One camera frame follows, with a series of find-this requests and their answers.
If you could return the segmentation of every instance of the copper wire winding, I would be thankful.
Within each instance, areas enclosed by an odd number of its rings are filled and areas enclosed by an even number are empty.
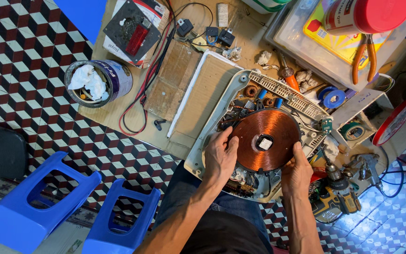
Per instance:
[[[262,104],[264,104],[264,106],[266,106],[266,107],[272,107],[273,101],[272,101],[271,98],[265,98],[265,99],[262,101]]]
[[[239,138],[237,161],[247,169],[263,172],[284,166],[292,157],[292,147],[300,140],[300,128],[295,119],[279,109],[267,108],[246,116],[233,130]],[[270,135],[273,144],[260,151],[256,141],[261,135]]]
[[[244,95],[253,98],[258,93],[258,87],[254,85],[247,85],[244,89]]]

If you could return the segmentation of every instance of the blue plastic stool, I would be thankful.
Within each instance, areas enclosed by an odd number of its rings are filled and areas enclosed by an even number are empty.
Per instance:
[[[122,187],[124,179],[116,180],[104,200],[103,206],[90,229],[82,248],[82,254],[111,253],[130,254],[141,244],[148,226],[156,211],[161,192],[153,188],[149,195],[127,190]],[[144,202],[140,215],[131,228],[126,228],[112,223],[115,213],[112,211],[120,196],[135,198]],[[110,229],[117,229],[124,233],[117,234]]]
[[[101,182],[101,174],[94,172],[83,176],[62,163],[67,153],[59,151],[23,180],[0,201],[0,243],[22,253],[32,253],[62,222],[64,222]],[[42,198],[40,192],[46,187],[43,178],[52,170],[58,170],[74,178],[79,185],[64,199],[54,204]],[[29,203],[38,200],[50,206],[37,209]]]

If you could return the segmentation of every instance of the workbench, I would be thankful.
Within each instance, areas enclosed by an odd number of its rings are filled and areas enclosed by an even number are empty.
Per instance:
[[[103,16],[101,29],[93,48],[92,59],[113,59],[123,62],[121,59],[117,58],[115,55],[112,55],[102,47],[105,37],[105,34],[102,30],[111,19],[112,11],[115,7],[116,1],[117,0],[108,0],[106,3],[106,12]],[[208,5],[212,10],[212,14],[214,15],[214,17],[216,17],[216,3],[214,1],[199,0],[198,2]],[[245,69],[260,68],[260,66],[256,64],[256,61],[258,60],[261,53],[263,51],[273,52],[273,47],[262,40],[263,35],[268,29],[268,25],[273,21],[273,14],[259,14],[240,0],[224,0],[221,2],[229,4],[229,27],[233,29],[233,34],[236,35],[235,44],[242,47],[242,59],[237,61],[236,64],[244,67]],[[173,8],[176,12],[178,12],[181,7],[183,7],[187,3],[189,3],[188,0],[172,1]],[[200,5],[190,5],[179,15],[178,18],[191,19],[192,22],[195,23],[194,31],[198,33],[204,32],[206,26],[208,26],[211,21],[211,15],[209,14],[209,11]],[[217,26],[216,18],[214,18],[212,26]],[[391,60],[399,61],[399,59],[403,59],[403,57],[399,54],[399,51],[403,52],[406,50],[406,41],[404,41],[402,47],[399,48],[400,49],[398,49],[397,52],[392,55],[392,58],[394,59]],[[292,60],[289,60],[288,63],[290,67],[293,67],[297,70],[299,69],[299,67],[296,66]],[[273,53],[273,57],[269,61],[269,64],[279,65],[279,60],[275,53]],[[147,69],[139,69],[134,66],[128,65],[128,67],[133,75],[133,87],[131,92],[100,108],[87,108],[80,106],[78,112],[81,115],[90,118],[97,123],[108,126],[114,130],[120,130],[118,123],[119,118],[125,111],[126,107],[134,100],[147,71]],[[263,71],[263,73],[269,75],[272,78],[278,78],[278,73],[276,70],[272,69],[269,71]],[[319,83],[322,82],[322,80],[318,80],[317,77],[314,77],[314,79]],[[142,106],[139,103],[136,103],[134,108],[127,113],[126,119],[126,122],[127,124],[129,124],[129,127],[131,129],[140,129],[144,123],[144,113]],[[153,124],[155,120],[161,119],[156,115],[149,113],[145,130],[134,137],[140,141],[150,143],[151,145],[158,147],[165,152],[171,153],[179,158],[186,159],[190,149],[183,145],[171,142],[167,138],[167,131],[171,123],[166,122],[162,124],[162,131],[158,131],[158,129],[156,129],[155,125]],[[397,132],[396,135],[394,135],[387,143],[383,145],[383,148],[388,154],[390,163],[392,163],[397,158],[397,156],[403,153],[403,151],[406,149],[406,123],[403,125],[401,130]],[[380,148],[373,146],[369,140],[364,141],[361,145],[355,147],[347,154],[340,153],[334,163],[338,167],[341,167],[342,164],[350,162],[350,157],[352,155],[371,152],[380,155],[379,163],[377,164],[376,170],[378,174],[381,174],[385,170],[386,166],[385,156],[381,152]],[[369,186],[369,181],[359,181],[357,184],[360,187],[358,191],[358,193],[360,194]]]

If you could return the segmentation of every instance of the black metal plate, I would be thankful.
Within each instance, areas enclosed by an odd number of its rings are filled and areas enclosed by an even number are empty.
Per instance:
[[[125,23],[120,26],[120,21],[123,19]],[[140,46],[135,56],[125,51],[132,34],[136,30],[138,24],[141,24],[147,16],[137,7],[134,1],[126,1],[115,16],[110,20],[103,32],[119,47],[125,55],[127,55],[134,64],[142,59],[142,57],[154,46],[161,37],[161,32],[152,24],[148,35],[142,46]]]

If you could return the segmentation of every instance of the red plastic lid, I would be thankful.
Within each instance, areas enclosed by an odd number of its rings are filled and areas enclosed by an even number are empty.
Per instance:
[[[403,101],[391,115],[386,118],[372,139],[374,146],[381,146],[388,141],[406,122],[406,101]]]
[[[406,0],[358,0],[354,12],[364,33],[387,32],[406,20]]]

